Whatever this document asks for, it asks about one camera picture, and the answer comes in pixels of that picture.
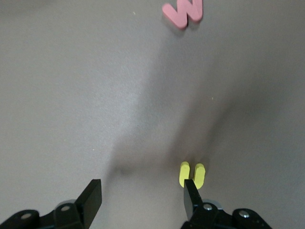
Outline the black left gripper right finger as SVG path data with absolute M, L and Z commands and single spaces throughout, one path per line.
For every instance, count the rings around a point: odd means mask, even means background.
M 238 208 L 230 215 L 211 202 L 204 202 L 193 180 L 186 179 L 183 188 L 187 221 L 183 229 L 271 229 L 255 211 Z

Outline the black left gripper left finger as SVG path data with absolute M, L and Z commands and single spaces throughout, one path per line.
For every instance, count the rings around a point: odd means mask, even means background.
M 102 204 L 99 179 L 93 179 L 79 197 L 59 204 L 50 213 L 40 216 L 37 210 L 19 211 L 3 223 L 2 229 L 88 229 Z

